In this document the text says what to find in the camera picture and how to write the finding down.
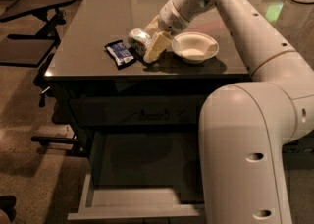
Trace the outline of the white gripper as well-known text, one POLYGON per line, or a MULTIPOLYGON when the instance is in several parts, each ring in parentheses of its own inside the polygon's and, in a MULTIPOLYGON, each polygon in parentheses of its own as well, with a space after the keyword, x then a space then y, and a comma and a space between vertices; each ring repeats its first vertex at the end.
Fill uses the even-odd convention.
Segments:
POLYGON ((148 44, 143 60, 146 63, 157 61, 160 55, 171 45, 171 34, 181 33, 188 25, 185 2, 169 0, 160 10, 159 15, 155 16, 144 28, 144 31, 152 39, 148 44))

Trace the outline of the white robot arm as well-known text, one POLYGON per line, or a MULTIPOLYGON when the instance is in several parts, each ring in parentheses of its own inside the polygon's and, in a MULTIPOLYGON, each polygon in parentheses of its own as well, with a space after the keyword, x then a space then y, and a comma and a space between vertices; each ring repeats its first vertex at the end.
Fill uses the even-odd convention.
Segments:
MULTIPOLYGON (((178 33, 199 0, 170 0, 158 28, 178 33)), ((216 6, 251 80, 216 89, 198 127, 208 224, 292 224, 285 144, 314 130, 314 72, 247 0, 216 6)))

